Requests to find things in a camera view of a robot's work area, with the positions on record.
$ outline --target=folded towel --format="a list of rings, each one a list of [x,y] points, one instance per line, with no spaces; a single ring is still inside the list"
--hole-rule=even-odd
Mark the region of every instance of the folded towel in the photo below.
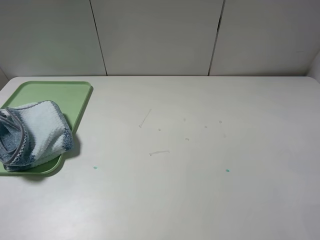
[[[0,161],[8,172],[44,164],[73,145],[67,121],[53,101],[0,109]]]

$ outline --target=table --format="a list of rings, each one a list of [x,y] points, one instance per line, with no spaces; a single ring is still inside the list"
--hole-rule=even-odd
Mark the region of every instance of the table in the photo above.
[[[310,77],[17,77],[93,93],[55,175],[0,177],[4,240],[320,238]]]

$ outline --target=tray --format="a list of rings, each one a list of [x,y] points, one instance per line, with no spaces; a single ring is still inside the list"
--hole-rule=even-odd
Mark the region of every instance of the tray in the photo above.
[[[1,108],[45,100],[54,101],[60,107],[74,136],[92,91],[93,87],[86,81],[27,81],[15,90]],[[61,164],[63,164],[63,154],[26,171],[7,172],[0,163],[0,176],[48,175]]]

